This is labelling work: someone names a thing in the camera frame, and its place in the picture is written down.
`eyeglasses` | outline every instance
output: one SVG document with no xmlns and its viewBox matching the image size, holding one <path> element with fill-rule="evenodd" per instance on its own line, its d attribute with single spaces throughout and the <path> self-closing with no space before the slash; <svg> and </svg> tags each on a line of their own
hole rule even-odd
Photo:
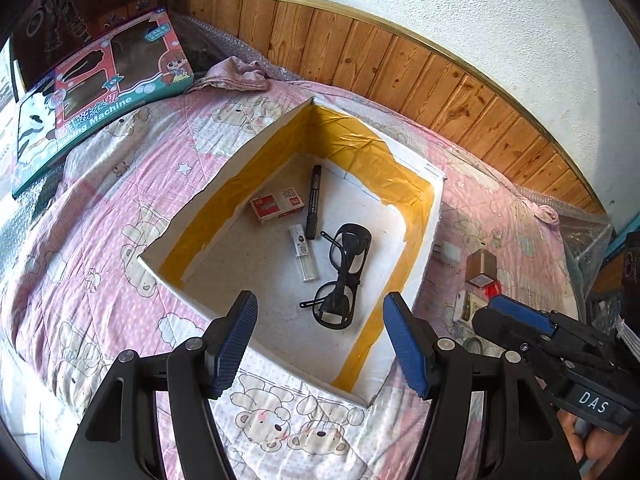
<svg viewBox="0 0 640 480">
<path fill-rule="evenodd" d="M 353 320 L 360 275 L 371 245 L 371 233 L 358 224 L 344 224 L 335 237 L 321 231 L 331 242 L 329 261 L 338 271 L 338 279 L 318 288 L 312 301 L 303 301 L 300 308 L 311 307 L 316 321 L 332 330 L 343 330 Z"/>
</svg>

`cartoon girl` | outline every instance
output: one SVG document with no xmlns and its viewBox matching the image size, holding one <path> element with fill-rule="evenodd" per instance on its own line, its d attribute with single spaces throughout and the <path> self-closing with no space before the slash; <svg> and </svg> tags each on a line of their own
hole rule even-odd
<svg viewBox="0 0 640 480">
<path fill-rule="evenodd" d="M 181 50 L 169 50 L 162 54 L 160 58 L 160 70 L 162 71 L 162 82 L 166 85 L 187 79 L 189 72 L 185 65 L 187 58 Z"/>
</svg>

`silver bolt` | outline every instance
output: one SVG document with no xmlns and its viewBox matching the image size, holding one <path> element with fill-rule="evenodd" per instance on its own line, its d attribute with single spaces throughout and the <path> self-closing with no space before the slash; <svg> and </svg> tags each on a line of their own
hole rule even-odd
<svg viewBox="0 0 640 480">
<path fill-rule="evenodd" d="M 202 339 L 200 339 L 199 337 L 192 337 L 190 339 L 187 339 L 184 347 L 187 350 L 197 350 L 199 348 L 202 348 Z"/>
<path fill-rule="evenodd" d="M 123 350 L 118 355 L 118 361 L 120 361 L 121 363 L 128 363 L 133 359 L 135 355 L 136 354 L 134 353 L 133 350 Z"/>
<path fill-rule="evenodd" d="M 440 350 L 453 350 L 456 344 L 448 337 L 441 337 L 438 339 L 438 348 Z"/>
<path fill-rule="evenodd" d="M 519 363 L 521 361 L 520 354 L 514 352 L 513 350 L 509 350 L 504 353 L 504 358 L 507 359 L 510 363 Z"/>
</svg>

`textured wall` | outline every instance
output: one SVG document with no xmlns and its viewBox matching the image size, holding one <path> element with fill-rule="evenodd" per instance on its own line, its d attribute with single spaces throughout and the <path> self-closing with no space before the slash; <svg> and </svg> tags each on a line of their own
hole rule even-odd
<svg viewBox="0 0 640 480">
<path fill-rule="evenodd" d="M 640 204 L 640 50 L 607 0 L 333 0 L 484 72 L 580 167 L 616 228 Z"/>
</svg>

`black marker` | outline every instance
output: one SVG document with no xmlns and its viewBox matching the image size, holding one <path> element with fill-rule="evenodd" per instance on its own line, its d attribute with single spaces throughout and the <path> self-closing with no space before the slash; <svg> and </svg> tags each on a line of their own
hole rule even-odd
<svg viewBox="0 0 640 480">
<path fill-rule="evenodd" d="M 318 201 L 320 200 L 320 175 L 322 166 L 316 164 L 311 174 L 311 193 L 309 194 L 309 213 L 306 215 L 305 236 L 307 240 L 316 238 L 318 227 Z"/>
</svg>

